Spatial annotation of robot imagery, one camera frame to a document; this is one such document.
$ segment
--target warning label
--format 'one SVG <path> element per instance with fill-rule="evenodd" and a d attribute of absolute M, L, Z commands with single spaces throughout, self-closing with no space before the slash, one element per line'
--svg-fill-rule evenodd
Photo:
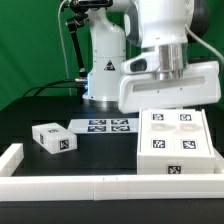
<path fill-rule="evenodd" d="M 113 65 L 111 60 L 109 60 L 109 62 L 107 63 L 107 65 L 106 65 L 104 70 L 105 71 L 115 71 L 115 67 L 114 67 L 114 65 Z"/>

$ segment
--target printed tag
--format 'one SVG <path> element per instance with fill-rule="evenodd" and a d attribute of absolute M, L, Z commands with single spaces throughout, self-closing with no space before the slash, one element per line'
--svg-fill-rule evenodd
<path fill-rule="evenodd" d="M 68 140 L 62 140 L 60 141 L 60 150 L 69 149 L 69 141 Z"/>
<path fill-rule="evenodd" d="M 192 121 L 191 114 L 180 114 L 180 121 Z"/>
<path fill-rule="evenodd" d="M 152 148 L 154 148 L 154 149 L 165 149 L 166 148 L 166 140 L 153 139 L 152 140 Z"/>
<path fill-rule="evenodd" d="M 168 166 L 168 174 L 181 174 L 182 166 Z"/>
<path fill-rule="evenodd" d="M 44 136 L 40 134 L 40 143 L 44 144 Z"/>
<path fill-rule="evenodd" d="M 89 125 L 106 125 L 106 120 L 89 120 Z"/>
<path fill-rule="evenodd" d="M 88 132 L 105 132 L 106 126 L 89 126 Z"/>
<path fill-rule="evenodd" d="M 164 116 L 164 114 L 152 114 L 152 120 L 153 121 L 164 121 L 165 116 Z"/>
<path fill-rule="evenodd" d="M 113 125 L 121 125 L 121 124 L 128 124 L 128 120 L 127 119 L 121 119 L 121 120 L 111 120 L 111 124 Z"/>
<path fill-rule="evenodd" d="M 52 134 L 52 133 L 59 132 L 59 131 L 57 129 L 52 129 L 52 130 L 48 130 L 48 132 L 50 132 Z"/>
<path fill-rule="evenodd" d="M 130 131 L 130 127 L 129 126 L 112 126 L 111 130 L 113 132 L 116 132 L 116 131 L 125 132 L 125 131 Z"/>
<path fill-rule="evenodd" d="M 197 144 L 195 140 L 183 140 L 182 141 L 183 149 L 197 149 Z"/>

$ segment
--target white box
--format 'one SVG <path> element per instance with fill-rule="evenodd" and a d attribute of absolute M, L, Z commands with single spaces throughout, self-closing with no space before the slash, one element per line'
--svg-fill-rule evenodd
<path fill-rule="evenodd" d="M 32 127 L 33 139 L 51 154 L 77 149 L 77 137 L 57 123 Z"/>
<path fill-rule="evenodd" d="M 204 111 L 140 111 L 138 174 L 211 174 L 214 168 Z"/>

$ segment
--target white block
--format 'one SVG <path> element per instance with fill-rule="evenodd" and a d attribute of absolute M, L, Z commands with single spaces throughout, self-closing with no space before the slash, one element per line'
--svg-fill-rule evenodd
<path fill-rule="evenodd" d="M 10 177 L 23 158 L 23 145 L 12 144 L 0 157 L 0 176 Z"/>
<path fill-rule="evenodd" d="M 142 110 L 138 174 L 211 174 L 215 154 L 204 111 Z"/>
<path fill-rule="evenodd" d="M 3 177 L 0 201 L 93 200 L 94 177 Z"/>
<path fill-rule="evenodd" d="M 77 137 L 57 123 L 32 127 L 33 139 L 51 154 L 77 149 Z"/>
<path fill-rule="evenodd" d="M 128 199 L 223 198 L 223 174 L 128 176 Z"/>

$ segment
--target black tabletop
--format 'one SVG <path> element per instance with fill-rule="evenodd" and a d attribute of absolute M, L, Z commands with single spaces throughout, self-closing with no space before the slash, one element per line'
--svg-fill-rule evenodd
<path fill-rule="evenodd" d="M 213 144 L 223 146 L 222 107 L 205 106 Z M 20 98 L 0 112 L 0 152 L 23 143 L 14 176 L 135 174 L 137 133 L 78 135 L 78 150 L 51 155 L 33 141 L 33 125 L 71 119 L 137 118 L 80 105 L 76 97 Z M 224 223 L 223 199 L 1 202 L 0 223 Z"/>

